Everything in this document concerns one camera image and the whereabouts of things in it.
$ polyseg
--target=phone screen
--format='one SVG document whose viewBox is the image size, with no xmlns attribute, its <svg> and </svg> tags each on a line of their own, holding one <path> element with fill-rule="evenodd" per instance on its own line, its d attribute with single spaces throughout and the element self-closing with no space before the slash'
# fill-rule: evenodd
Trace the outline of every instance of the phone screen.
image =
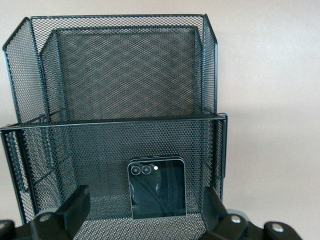
<svg viewBox="0 0 320 240">
<path fill-rule="evenodd" d="M 128 165 L 132 218 L 186 215 L 185 163 L 180 157 L 135 159 Z"/>
</svg>

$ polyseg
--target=silver bolt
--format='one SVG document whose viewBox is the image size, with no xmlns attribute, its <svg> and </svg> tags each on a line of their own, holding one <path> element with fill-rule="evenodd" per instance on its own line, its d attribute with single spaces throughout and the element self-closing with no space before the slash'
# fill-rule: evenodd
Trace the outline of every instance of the silver bolt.
<svg viewBox="0 0 320 240">
<path fill-rule="evenodd" d="M 0 223 L 0 230 L 1 230 L 1 229 L 4 229 L 4 228 L 5 228 L 5 226 L 6 226 L 6 224 L 5 224 L 5 223 Z"/>
<path fill-rule="evenodd" d="M 42 216 L 39 218 L 39 221 L 40 221 L 40 222 L 45 222 L 45 221 L 47 221 L 50 217 L 51 217 L 51 213 L 44 214 L 44 215 L 42 215 Z"/>
<path fill-rule="evenodd" d="M 278 233 L 283 233 L 284 228 L 278 223 L 272 223 L 272 229 Z"/>
<path fill-rule="evenodd" d="M 236 215 L 232 215 L 232 216 L 231 216 L 231 221 L 234 222 L 235 224 L 241 223 L 240 217 L 238 217 L 238 216 L 236 216 Z"/>
</svg>

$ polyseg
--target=phone camera lens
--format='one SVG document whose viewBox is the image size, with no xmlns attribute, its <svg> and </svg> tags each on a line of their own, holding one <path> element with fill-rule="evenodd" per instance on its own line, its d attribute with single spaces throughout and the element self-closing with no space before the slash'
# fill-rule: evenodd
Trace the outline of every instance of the phone camera lens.
<svg viewBox="0 0 320 240">
<path fill-rule="evenodd" d="M 143 174 L 148 175 L 148 174 L 151 173 L 151 167 L 149 165 L 144 165 L 141 168 L 141 171 L 142 171 Z"/>
<path fill-rule="evenodd" d="M 140 167 L 138 166 L 131 167 L 131 173 L 132 175 L 135 175 L 135 176 L 139 175 L 141 173 Z"/>
</svg>

